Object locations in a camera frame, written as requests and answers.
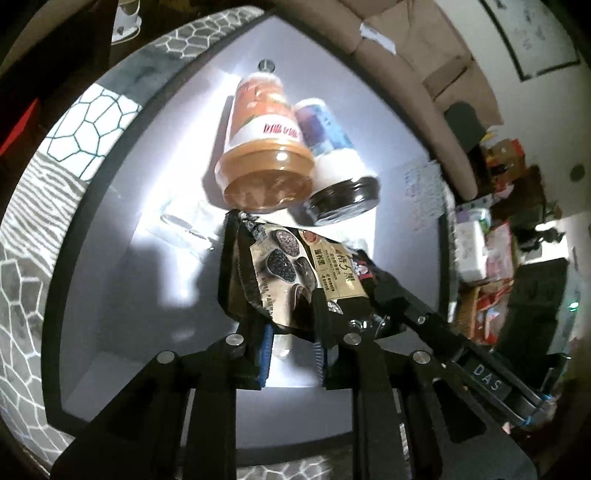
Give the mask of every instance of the cushion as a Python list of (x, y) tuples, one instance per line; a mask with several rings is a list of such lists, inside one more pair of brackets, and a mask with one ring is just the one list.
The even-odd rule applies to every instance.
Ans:
[(460, 196), (473, 199), (478, 189), (468, 157), (410, 65), (372, 40), (362, 40), (353, 56), (413, 120)]
[(361, 20), (337, 0), (272, 0), (281, 10), (301, 20), (347, 54), (361, 42)]
[(362, 19), (378, 15), (401, 0), (340, 0)]
[(495, 94), (475, 61), (435, 98), (435, 104), (442, 112), (447, 111), (456, 102), (469, 103), (476, 111), (478, 121), (487, 130), (492, 125), (504, 123)]
[(432, 98), (472, 61), (462, 37), (433, 0), (404, 0), (366, 23), (396, 44)]

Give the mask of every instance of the black jar lid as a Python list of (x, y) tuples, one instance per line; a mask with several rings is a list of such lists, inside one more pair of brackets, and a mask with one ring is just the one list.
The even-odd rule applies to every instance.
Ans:
[(378, 203), (378, 179), (361, 177), (316, 192), (304, 202), (304, 207), (315, 225), (328, 225), (361, 215)]

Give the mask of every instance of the honeycomb pattern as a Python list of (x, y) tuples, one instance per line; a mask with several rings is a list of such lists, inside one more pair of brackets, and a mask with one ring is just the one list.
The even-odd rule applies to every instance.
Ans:
[(240, 468), (238, 480), (347, 480), (352, 478), (351, 447), (295, 462)]
[(141, 106), (94, 83), (49, 130), (38, 151), (90, 181)]
[[(182, 60), (191, 59), (261, 14), (254, 7), (221, 12), (185, 25), (153, 45)], [(0, 223), (0, 414), (46, 469), (73, 440), (49, 426), (45, 415), (40, 353), (47, 290), (87, 182), (140, 110), (125, 96), (91, 85), (41, 143)], [(343, 449), (296, 462), (242, 468), (236, 476), (347, 479), (351, 452)]]
[(256, 7), (231, 8), (188, 23), (152, 42), (180, 59), (193, 59), (221, 38), (262, 15)]
[(41, 328), (47, 289), (0, 247), (0, 412), (12, 434), (49, 466), (72, 438), (47, 424), (41, 390)]

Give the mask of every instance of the bottle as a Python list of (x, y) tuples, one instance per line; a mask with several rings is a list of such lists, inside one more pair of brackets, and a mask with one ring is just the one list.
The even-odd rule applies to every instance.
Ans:
[(280, 79), (253, 73), (238, 84), (216, 181), (231, 208), (268, 213), (306, 199), (314, 158)]
[(304, 208), (315, 225), (328, 225), (371, 210), (379, 181), (365, 167), (326, 104), (308, 98), (294, 105), (306, 145), (314, 155), (312, 195)]

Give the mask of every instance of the wall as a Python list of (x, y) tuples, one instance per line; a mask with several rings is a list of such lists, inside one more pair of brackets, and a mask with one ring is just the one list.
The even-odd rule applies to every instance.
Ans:
[(566, 232), (569, 244), (569, 258), (573, 260), (573, 247), (577, 252), (577, 264), (579, 271), (587, 279), (591, 280), (591, 211), (586, 210), (576, 215), (571, 215), (558, 222), (558, 229)]
[[(548, 228), (555, 227), (558, 228), (558, 222), (556, 220), (552, 220), (551, 222), (547, 222), (544, 224), (538, 225), (535, 229), (542, 231), (547, 230)], [(569, 257), (569, 244), (567, 242), (566, 235), (563, 237), (562, 241), (557, 243), (542, 242), (540, 246), (541, 256), (538, 258), (533, 258), (532, 260), (529, 259), (528, 255), (524, 257), (523, 263), (538, 263), (538, 262), (546, 262), (548, 260), (553, 260), (555, 258), (568, 258)]]
[[(436, 0), (470, 47), (499, 103), (499, 138), (519, 138), (540, 166), (549, 200), (565, 216), (591, 206), (591, 70), (582, 63), (521, 82), (499, 32), (478, 0)], [(570, 169), (586, 167), (573, 184)]]

